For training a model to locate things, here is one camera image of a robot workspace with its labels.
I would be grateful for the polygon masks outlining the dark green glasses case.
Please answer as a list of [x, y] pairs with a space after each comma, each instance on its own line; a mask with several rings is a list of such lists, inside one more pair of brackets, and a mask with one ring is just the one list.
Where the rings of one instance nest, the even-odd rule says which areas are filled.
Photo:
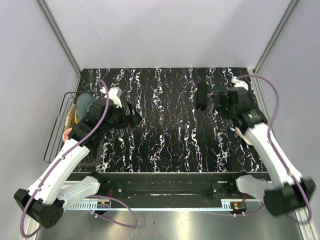
[[228, 93], [228, 88], [225, 85], [216, 84], [213, 88], [214, 94], [222, 94], [225, 95]]

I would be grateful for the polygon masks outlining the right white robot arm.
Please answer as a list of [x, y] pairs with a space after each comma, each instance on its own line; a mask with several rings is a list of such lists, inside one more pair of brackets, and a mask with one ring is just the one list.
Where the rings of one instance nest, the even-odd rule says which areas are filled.
[[219, 115], [232, 120], [252, 144], [271, 180], [267, 183], [249, 173], [238, 173], [227, 185], [228, 195], [235, 199], [243, 194], [254, 197], [275, 217], [301, 208], [310, 210], [315, 182], [312, 178], [304, 178], [289, 161], [275, 140], [265, 115], [251, 104], [248, 90], [218, 86], [212, 94], [212, 105]]

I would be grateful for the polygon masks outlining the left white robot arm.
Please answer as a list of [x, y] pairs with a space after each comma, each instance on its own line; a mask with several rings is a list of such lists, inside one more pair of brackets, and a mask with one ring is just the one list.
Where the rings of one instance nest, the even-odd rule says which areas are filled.
[[74, 168], [113, 129], [135, 128], [142, 121], [131, 102], [129, 114], [111, 100], [103, 105], [95, 103], [79, 123], [73, 126], [67, 140], [45, 172], [28, 188], [19, 188], [13, 198], [22, 210], [20, 227], [25, 216], [41, 227], [52, 228], [63, 213], [89, 196], [103, 198], [110, 193], [108, 178], [93, 171], [80, 182], [62, 189]]

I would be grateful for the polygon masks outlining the blue ceramic plate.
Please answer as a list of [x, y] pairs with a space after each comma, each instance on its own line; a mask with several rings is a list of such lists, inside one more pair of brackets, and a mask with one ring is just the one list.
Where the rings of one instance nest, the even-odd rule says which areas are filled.
[[87, 114], [90, 105], [95, 101], [95, 98], [89, 93], [82, 93], [78, 97], [75, 105], [75, 113], [78, 121], [81, 121], [81, 119]]

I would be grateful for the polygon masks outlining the woven beige plate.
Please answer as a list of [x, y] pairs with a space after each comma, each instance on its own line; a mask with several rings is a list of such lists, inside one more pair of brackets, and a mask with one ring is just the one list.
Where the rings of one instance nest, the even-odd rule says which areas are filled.
[[66, 119], [64, 123], [64, 131], [72, 128], [75, 125], [75, 110], [76, 110], [76, 104], [73, 103], [66, 115]]

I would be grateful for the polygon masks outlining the pink patterned cup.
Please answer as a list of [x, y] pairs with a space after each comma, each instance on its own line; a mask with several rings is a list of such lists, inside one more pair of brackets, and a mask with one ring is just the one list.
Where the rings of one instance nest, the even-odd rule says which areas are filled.
[[68, 128], [67, 130], [65, 130], [62, 134], [62, 141], [65, 142], [68, 137], [69, 137], [69, 133], [71, 132], [72, 128]]

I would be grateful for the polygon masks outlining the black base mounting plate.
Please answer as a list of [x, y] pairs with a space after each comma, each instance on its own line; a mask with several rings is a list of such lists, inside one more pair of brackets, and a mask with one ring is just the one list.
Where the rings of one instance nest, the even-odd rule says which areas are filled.
[[99, 173], [102, 189], [98, 193], [128, 199], [140, 196], [197, 196], [208, 199], [247, 199], [236, 189], [236, 172], [107, 172]]

